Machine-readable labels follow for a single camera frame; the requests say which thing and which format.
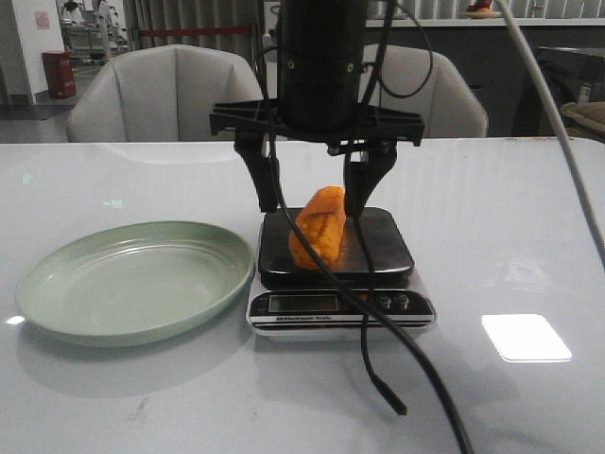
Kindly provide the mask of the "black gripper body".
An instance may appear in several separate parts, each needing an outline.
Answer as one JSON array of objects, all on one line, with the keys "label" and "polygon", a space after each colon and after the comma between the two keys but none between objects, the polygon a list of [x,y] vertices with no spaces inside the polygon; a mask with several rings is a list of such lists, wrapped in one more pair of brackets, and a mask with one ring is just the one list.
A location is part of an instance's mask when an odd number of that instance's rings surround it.
[{"label": "black gripper body", "polygon": [[363,47],[345,54],[305,56],[281,46],[277,50],[277,96],[217,103],[210,113],[211,132],[235,131],[277,135],[339,146],[351,140],[404,140],[418,146],[424,121],[417,113],[372,106],[359,95]]}]

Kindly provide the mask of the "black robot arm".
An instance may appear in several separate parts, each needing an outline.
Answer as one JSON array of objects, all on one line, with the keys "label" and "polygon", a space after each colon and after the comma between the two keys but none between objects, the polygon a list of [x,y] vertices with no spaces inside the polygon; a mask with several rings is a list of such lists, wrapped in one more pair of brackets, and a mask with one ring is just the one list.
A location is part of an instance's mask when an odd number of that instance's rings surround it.
[{"label": "black robot arm", "polygon": [[394,13],[388,8],[366,91],[361,93],[365,1],[284,1],[277,27],[278,87],[275,98],[216,104],[212,133],[234,131],[262,212],[278,208],[276,165],[262,148],[281,135],[324,143],[330,152],[359,151],[363,159],[345,184],[353,198],[348,214],[362,212],[368,197],[396,160],[400,140],[420,145],[424,122],[417,113],[372,106]]}]

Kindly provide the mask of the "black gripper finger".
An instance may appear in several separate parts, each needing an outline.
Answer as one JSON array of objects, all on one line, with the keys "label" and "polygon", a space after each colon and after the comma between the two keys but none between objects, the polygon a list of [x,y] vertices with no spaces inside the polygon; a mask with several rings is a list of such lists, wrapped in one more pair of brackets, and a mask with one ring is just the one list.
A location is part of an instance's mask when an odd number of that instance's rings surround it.
[{"label": "black gripper finger", "polygon": [[278,209],[278,199],[268,154],[268,139],[260,132],[237,131],[233,147],[250,173],[260,211],[275,212]]},{"label": "black gripper finger", "polygon": [[372,139],[347,145],[344,156],[345,213],[358,218],[374,188],[394,167],[397,141]]}]

